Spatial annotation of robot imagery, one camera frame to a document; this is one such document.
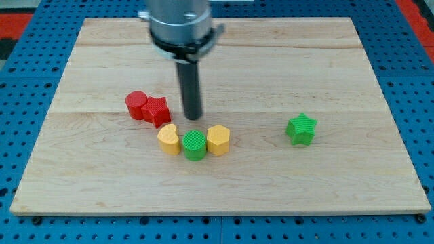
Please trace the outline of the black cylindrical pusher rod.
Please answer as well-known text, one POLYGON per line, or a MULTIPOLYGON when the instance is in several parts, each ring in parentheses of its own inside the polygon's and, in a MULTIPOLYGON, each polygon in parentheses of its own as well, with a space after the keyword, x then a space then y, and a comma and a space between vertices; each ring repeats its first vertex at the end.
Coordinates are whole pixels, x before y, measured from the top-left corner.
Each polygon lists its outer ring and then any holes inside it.
POLYGON ((199 66, 197 63, 176 63, 182 107, 188 120, 202 116, 199 66))

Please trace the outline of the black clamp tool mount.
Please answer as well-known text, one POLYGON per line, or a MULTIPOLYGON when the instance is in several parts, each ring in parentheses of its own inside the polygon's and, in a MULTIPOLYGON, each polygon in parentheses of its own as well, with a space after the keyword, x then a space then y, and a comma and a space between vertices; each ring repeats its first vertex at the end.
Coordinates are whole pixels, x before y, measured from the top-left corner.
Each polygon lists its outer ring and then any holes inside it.
POLYGON ((211 28, 210 32, 202 39, 187 44, 164 42, 158 39, 152 32, 150 32, 150 37, 153 47, 165 59, 181 64, 194 64, 211 52, 224 32, 225 24, 219 24, 215 28, 211 28))

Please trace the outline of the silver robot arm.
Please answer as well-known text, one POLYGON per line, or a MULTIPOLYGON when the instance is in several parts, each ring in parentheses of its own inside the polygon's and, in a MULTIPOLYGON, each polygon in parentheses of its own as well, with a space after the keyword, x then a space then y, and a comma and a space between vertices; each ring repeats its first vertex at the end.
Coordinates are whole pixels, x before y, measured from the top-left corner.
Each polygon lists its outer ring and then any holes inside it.
POLYGON ((217 44, 224 24, 214 26, 208 0, 146 0, 138 17, 149 23, 155 49, 176 63, 182 107, 188 120, 202 114, 199 61, 217 44))

